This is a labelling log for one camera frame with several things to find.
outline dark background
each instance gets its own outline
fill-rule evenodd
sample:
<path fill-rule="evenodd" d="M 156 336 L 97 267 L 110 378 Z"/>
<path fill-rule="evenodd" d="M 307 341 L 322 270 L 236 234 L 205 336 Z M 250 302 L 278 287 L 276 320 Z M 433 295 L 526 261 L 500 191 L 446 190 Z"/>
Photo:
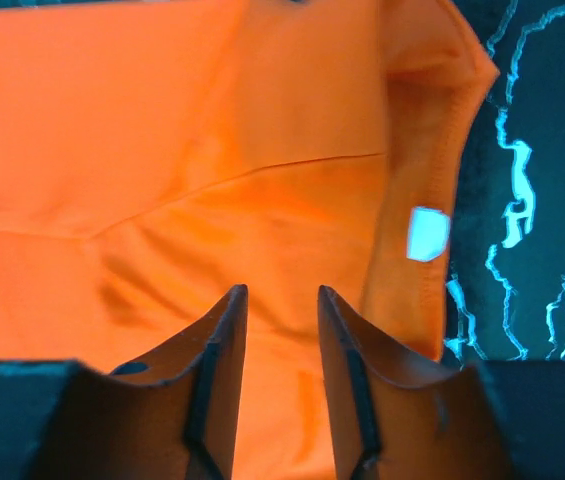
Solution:
<path fill-rule="evenodd" d="M 456 0 L 456 4 L 487 50 L 507 8 L 515 13 L 491 50 L 501 76 L 474 122 L 462 158 L 449 280 L 455 279 L 462 287 L 465 304 L 458 305 L 447 296 L 447 341 L 451 340 L 447 343 L 455 352 L 447 348 L 443 362 L 457 365 L 479 356 L 469 345 L 471 322 L 483 357 L 519 358 L 520 350 L 503 327 L 505 319 L 510 336 L 527 350 L 527 359 L 565 359 L 565 15 L 551 21 L 557 12 L 552 9 L 565 1 Z M 515 203 L 514 155 L 498 145 L 495 122 L 498 107 L 507 104 L 506 84 L 511 81 L 508 74 L 516 47 L 533 24 L 535 31 L 526 35 L 524 47 L 518 49 L 518 78 L 504 130 L 509 142 L 520 139 L 533 150 L 526 175 L 536 194 L 535 215 L 531 232 L 515 247 L 505 249 L 503 212 L 510 203 L 518 212 L 525 205 Z M 498 246 L 493 266 L 500 281 L 485 266 L 492 245 Z M 504 285 L 511 291 L 508 311 Z M 547 305 L 552 303 L 556 307 L 551 317 L 555 349 L 547 324 Z"/>

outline orange cloth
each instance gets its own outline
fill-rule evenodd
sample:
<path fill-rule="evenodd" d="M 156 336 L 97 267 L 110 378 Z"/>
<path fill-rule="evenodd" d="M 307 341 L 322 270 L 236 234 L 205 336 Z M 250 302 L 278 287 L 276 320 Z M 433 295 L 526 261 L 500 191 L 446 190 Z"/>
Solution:
<path fill-rule="evenodd" d="M 0 10 L 0 358 L 109 371 L 246 283 L 234 478 L 334 478 L 318 286 L 440 357 L 409 215 L 496 74 L 448 0 Z"/>

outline blue crackle pattern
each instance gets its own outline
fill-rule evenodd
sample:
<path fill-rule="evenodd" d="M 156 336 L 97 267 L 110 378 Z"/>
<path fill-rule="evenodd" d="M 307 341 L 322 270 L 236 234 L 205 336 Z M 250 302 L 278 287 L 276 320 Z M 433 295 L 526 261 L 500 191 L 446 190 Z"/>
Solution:
<path fill-rule="evenodd" d="M 496 45 L 502 40 L 506 31 L 514 18 L 518 8 L 518 0 L 511 0 L 509 3 L 496 32 L 485 42 L 485 49 L 493 58 L 496 54 Z M 522 27 L 520 36 L 518 37 L 515 51 L 511 58 L 509 73 L 506 76 L 505 87 L 505 104 L 497 105 L 491 94 L 487 96 L 487 102 L 497 109 L 497 117 L 495 120 L 495 134 L 498 146 L 503 150 L 513 152 L 513 162 L 511 167 L 511 188 L 514 199 L 506 206 L 502 218 L 506 223 L 506 237 L 492 244 L 488 249 L 487 259 L 484 263 L 485 267 L 493 278 L 504 289 L 504 300 L 502 303 L 502 330 L 517 349 L 517 355 L 511 360 L 525 360 L 529 356 L 529 349 L 524 347 L 516 337 L 513 331 L 513 321 L 511 312 L 511 301 L 517 295 L 517 292 L 511 282 L 504 277 L 495 265 L 495 260 L 500 249 L 511 249 L 519 245 L 524 238 L 533 230 L 533 220 L 536 209 L 536 195 L 533 186 L 526 175 L 526 167 L 531 160 L 533 149 L 523 140 L 515 139 L 509 141 L 507 139 L 506 122 L 508 118 L 509 108 L 514 102 L 514 87 L 519 75 L 519 64 L 524 54 L 524 47 L 529 35 L 545 30 L 554 20 L 565 16 L 565 4 L 552 8 L 545 12 L 538 21 L 530 23 Z M 553 311 L 564 305 L 565 308 L 565 276 L 562 278 L 562 289 L 556 300 L 546 307 L 546 324 L 549 330 L 549 342 L 553 345 L 553 351 L 547 356 L 547 359 L 558 349 L 558 343 L 555 338 L 555 325 L 553 322 Z M 458 310 L 458 331 L 454 338 L 446 338 L 445 346 L 453 353 L 455 358 L 464 365 L 463 347 L 473 349 L 475 354 L 481 359 L 486 359 L 487 354 L 479 346 L 476 334 L 477 319 L 467 310 L 464 292 L 459 282 L 457 274 L 451 275 L 451 280 L 447 282 L 447 291 L 455 302 Z M 464 323 L 468 323 L 469 328 L 465 334 Z M 565 348 L 560 354 L 560 358 L 565 358 Z"/>

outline orange shirt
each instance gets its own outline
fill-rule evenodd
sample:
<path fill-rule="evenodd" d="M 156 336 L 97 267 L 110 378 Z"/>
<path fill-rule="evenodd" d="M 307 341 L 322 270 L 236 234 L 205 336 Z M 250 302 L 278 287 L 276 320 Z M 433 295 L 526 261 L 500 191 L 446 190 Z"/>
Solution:
<path fill-rule="evenodd" d="M 0 358 L 109 371 L 250 288 L 238 480 L 332 479 L 317 289 L 437 359 L 497 72 L 449 0 L 0 10 Z"/>

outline orange fabric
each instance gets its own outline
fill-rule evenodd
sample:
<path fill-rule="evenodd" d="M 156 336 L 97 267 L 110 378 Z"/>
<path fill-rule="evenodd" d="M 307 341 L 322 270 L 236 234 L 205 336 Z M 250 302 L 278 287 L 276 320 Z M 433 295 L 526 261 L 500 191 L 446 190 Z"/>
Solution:
<path fill-rule="evenodd" d="M 234 478 L 333 478 L 318 286 L 440 357 L 409 215 L 496 73 L 447 0 L 0 10 L 0 358 L 108 371 L 246 283 Z"/>

